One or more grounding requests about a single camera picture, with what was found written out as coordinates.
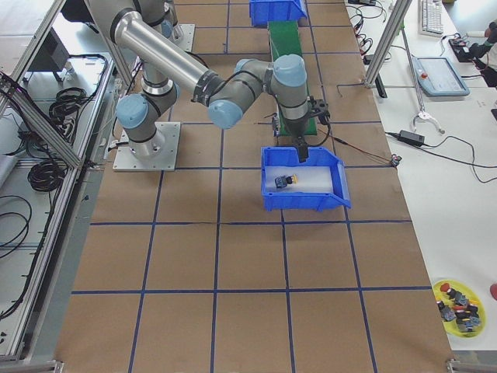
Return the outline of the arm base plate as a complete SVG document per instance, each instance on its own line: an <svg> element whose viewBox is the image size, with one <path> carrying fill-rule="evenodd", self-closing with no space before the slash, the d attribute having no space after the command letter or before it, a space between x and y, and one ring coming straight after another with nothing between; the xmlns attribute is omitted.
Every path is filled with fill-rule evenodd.
<svg viewBox="0 0 497 373"><path fill-rule="evenodd" d="M172 42L186 52L193 51L195 24L178 23L172 28Z"/></svg>
<svg viewBox="0 0 497 373"><path fill-rule="evenodd" d="M180 139L180 122L156 121L155 136L148 142L129 142L127 133L122 131L121 141L113 163L117 172L174 171Z"/></svg>

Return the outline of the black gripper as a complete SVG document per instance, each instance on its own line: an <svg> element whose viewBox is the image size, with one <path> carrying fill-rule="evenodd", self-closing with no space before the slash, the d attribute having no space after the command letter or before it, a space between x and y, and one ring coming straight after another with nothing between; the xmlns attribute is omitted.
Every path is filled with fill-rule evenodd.
<svg viewBox="0 0 497 373"><path fill-rule="evenodd" d="M331 134L331 124L329 123L331 114L328 110L328 104L323 99L308 99L303 105L303 108L307 111L300 118L290 119L283 116L283 126L290 135L292 144L297 146L299 163L306 162L308 159L308 143L304 138L304 133L308 128L309 120L311 118L317 117L320 123L327 127L325 138L321 142L315 144L315 146L323 145Z"/></svg>

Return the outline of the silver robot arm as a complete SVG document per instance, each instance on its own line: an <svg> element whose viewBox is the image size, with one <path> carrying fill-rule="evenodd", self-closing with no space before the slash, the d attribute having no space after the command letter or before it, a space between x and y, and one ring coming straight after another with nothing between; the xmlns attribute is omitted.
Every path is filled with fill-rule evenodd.
<svg viewBox="0 0 497 373"><path fill-rule="evenodd" d="M297 149L300 162L308 158L310 144L304 133L312 117L328 127L328 104L308 93L304 60L296 54L275 61L240 60L226 79L177 46L163 33L164 23L174 23L174 5L167 1L90 1L88 8L103 35L118 47L133 51L152 73L142 87L146 96L161 99L171 79L192 94L192 102L207 108L210 120L228 129L243 118L262 93L272 96Z"/></svg>

